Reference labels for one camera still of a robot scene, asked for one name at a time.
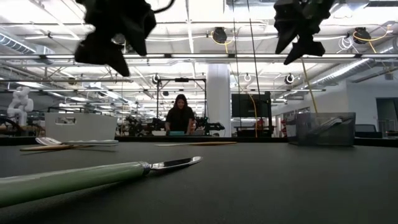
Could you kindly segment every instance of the ceiling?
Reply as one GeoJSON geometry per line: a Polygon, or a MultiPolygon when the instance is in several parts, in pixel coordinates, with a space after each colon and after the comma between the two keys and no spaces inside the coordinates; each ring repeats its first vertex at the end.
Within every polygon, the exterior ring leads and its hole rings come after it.
{"type": "MultiPolygon", "coordinates": [[[[38,6],[38,0],[2,0],[0,1],[0,33],[4,32],[13,35],[18,41],[28,46],[46,46],[55,54],[71,55],[85,35],[93,31],[94,27],[85,24],[83,18],[85,8],[77,4],[74,0],[42,0],[44,8],[38,6]]],[[[150,0],[153,9],[164,7],[168,4],[165,0],[150,0]]],[[[352,44],[350,40],[344,41],[347,33],[352,34],[355,27],[365,27],[372,38],[383,37],[373,42],[375,46],[387,41],[396,35],[398,26],[396,20],[396,7],[365,7],[355,11],[342,7],[332,13],[331,17],[322,22],[321,31],[315,36],[315,40],[322,42],[327,54],[350,54],[356,52],[369,52],[368,44],[352,44]]],[[[168,10],[156,14],[158,25],[150,33],[147,39],[147,51],[149,54],[274,54],[277,43],[277,31],[274,28],[275,11],[272,5],[257,7],[250,10],[237,7],[235,14],[230,7],[224,5],[222,0],[177,0],[168,10]],[[224,27],[230,40],[227,46],[216,44],[209,34],[215,27],[224,27]],[[236,40],[233,40],[234,30],[236,30],[236,40]]],[[[283,53],[288,53],[291,45],[283,53]]],[[[0,54],[19,54],[8,47],[0,46],[0,54]]],[[[94,67],[73,65],[72,60],[55,60],[53,65],[37,63],[33,60],[7,60],[22,71],[19,72],[20,79],[38,79],[47,76],[53,79],[67,79],[75,77],[77,79],[90,80],[110,80],[111,82],[91,82],[92,85],[100,86],[103,89],[130,89],[137,91],[121,92],[115,91],[128,102],[136,101],[147,103],[139,111],[141,114],[151,114],[151,103],[155,103],[155,92],[139,92],[143,89],[155,89],[152,83],[154,75],[160,78],[205,78],[207,74],[208,62],[200,60],[146,60],[138,58],[131,60],[129,82],[117,82],[122,79],[116,76],[116,72],[108,67],[94,67]]],[[[283,89],[292,88],[303,83],[303,67],[301,63],[291,63],[283,65],[280,62],[239,62],[229,61],[231,70],[231,87],[237,88],[235,83],[239,79],[239,84],[243,88],[256,88],[258,82],[260,88],[283,89]],[[288,74],[296,77],[292,86],[284,83],[284,78],[288,74]]],[[[309,79],[335,66],[333,61],[323,63],[308,62],[305,68],[309,79]]],[[[87,88],[89,83],[49,83],[46,87],[54,89],[80,89],[87,88]]],[[[204,102],[195,100],[204,98],[204,93],[200,85],[194,82],[175,83],[170,82],[164,89],[195,89],[195,91],[184,93],[191,99],[190,102],[197,113],[201,113],[204,102]]],[[[169,96],[160,95],[164,110],[172,104],[172,99],[179,92],[170,91],[169,96]]],[[[70,93],[59,92],[59,95],[52,95],[57,100],[65,100],[64,96],[71,97],[70,93]]],[[[110,96],[101,96],[97,92],[84,91],[75,97],[87,98],[92,102],[118,103],[110,96]]],[[[67,99],[71,103],[81,103],[67,99]]],[[[114,109],[128,110],[129,108],[114,107],[114,109]]]]}

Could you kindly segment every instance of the screen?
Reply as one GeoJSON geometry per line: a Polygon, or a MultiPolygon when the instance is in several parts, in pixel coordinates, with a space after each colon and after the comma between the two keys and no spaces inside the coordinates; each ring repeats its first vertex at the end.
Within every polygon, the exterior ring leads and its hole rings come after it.
{"type": "MultiPolygon", "coordinates": [[[[253,100],[256,105],[257,117],[268,117],[268,103],[271,102],[270,96],[261,95],[261,100],[259,95],[252,95],[253,100]]],[[[252,99],[248,94],[232,94],[232,117],[233,118],[253,118],[254,115],[254,104],[252,99]]]]}

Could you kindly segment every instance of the person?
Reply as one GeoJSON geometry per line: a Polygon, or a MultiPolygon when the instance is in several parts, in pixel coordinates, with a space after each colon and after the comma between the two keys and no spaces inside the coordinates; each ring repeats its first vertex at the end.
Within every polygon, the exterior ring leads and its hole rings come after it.
{"type": "Polygon", "coordinates": [[[184,131],[185,134],[191,134],[194,122],[195,115],[192,108],[188,106],[185,95],[179,94],[174,101],[174,107],[167,113],[166,131],[184,131]]]}

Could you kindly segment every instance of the black cable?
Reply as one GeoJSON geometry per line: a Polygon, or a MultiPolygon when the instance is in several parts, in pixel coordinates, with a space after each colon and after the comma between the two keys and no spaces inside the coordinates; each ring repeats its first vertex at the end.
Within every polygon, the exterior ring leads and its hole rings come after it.
{"type": "MultiPolygon", "coordinates": [[[[246,2],[248,3],[249,24],[250,24],[250,31],[251,31],[251,43],[252,43],[252,46],[253,46],[254,68],[256,69],[257,90],[259,92],[260,119],[262,121],[262,101],[261,101],[261,94],[260,94],[259,74],[257,72],[257,59],[256,59],[256,49],[254,47],[253,26],[251,24],[249,0],[246,0],[246,2]]],[[[261,122],[261,130],[264,130],[263,122],[261,122]]]]}
{"type": "MultiPolygon", "coordinates": [[[[232,1],[232,12],[233,14],[235,13],[235,5],[234,1],[232,1]]],[[[236,46],[236,26],[235,26],[235,15],[233,16],[233,23],[234,23],[234,40],[235,40],[235,59],[236,59],[236,79],[238,80],[238,105],[239,105],[239,125],[240,125],[240,130],[242,130],[242,116],[241,116],[241,84],[239,81],[239,65],[238,65],[238,57],[236,54],[238,53],[238,47],[236,46]]]]}
{"type": "Polygon", "coordinates": [[[154,14],[161,13],[161,12],[164,12],[164,11],[170,9],[174,5],[174,2],[175,2],[175,0],[170,0],[169,5],[167,5],[166,7],[161,8],[161,9],[155,10],[154,14]]]}

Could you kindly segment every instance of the white pillar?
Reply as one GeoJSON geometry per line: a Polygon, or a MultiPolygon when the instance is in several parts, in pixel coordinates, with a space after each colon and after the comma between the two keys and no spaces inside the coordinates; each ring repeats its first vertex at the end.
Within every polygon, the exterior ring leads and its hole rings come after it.
{"type": "Polygon", "coordinates": [[[227,64],[209,64],[207,72],[207,117],[210,123],[220,122],[225,127],[220,137],[231,137],[231,91],[227,64]]]}

